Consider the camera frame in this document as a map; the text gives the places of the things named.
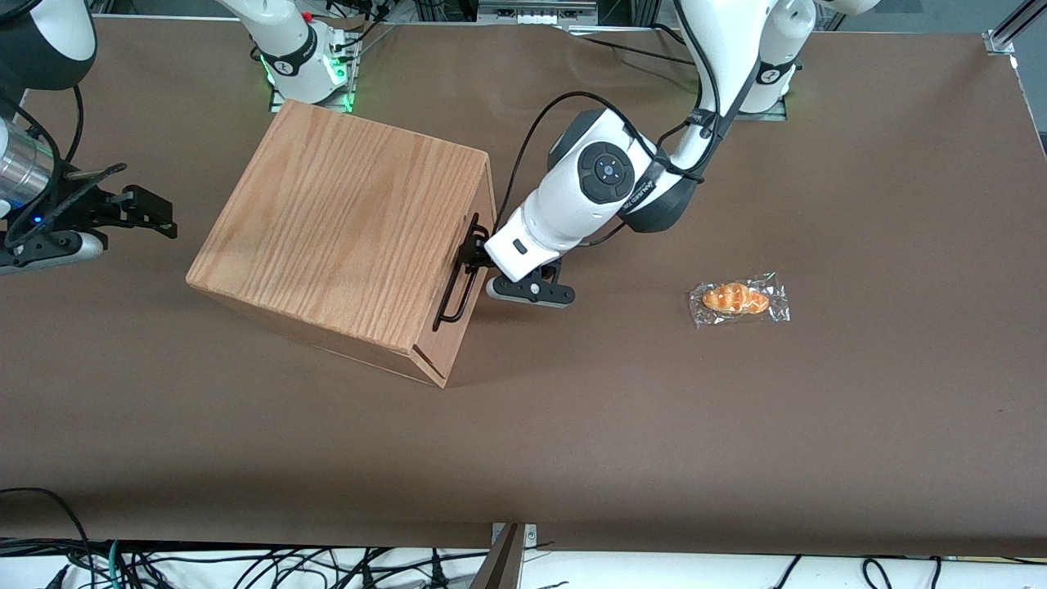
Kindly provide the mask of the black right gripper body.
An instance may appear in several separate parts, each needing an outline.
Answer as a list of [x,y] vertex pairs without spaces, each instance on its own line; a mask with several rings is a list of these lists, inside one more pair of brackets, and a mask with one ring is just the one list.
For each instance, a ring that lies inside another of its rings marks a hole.
[[57,212],[74,189],[62,189],[55,195],[37,198],[15,208],[4,217],[2,246],[5,250],[23,245],[28,239],[46,235],[49,232],[74,230],[93,231],[101,227],[101,210],[106,206],[106,192],[90,189],[72,202],[63,212]]

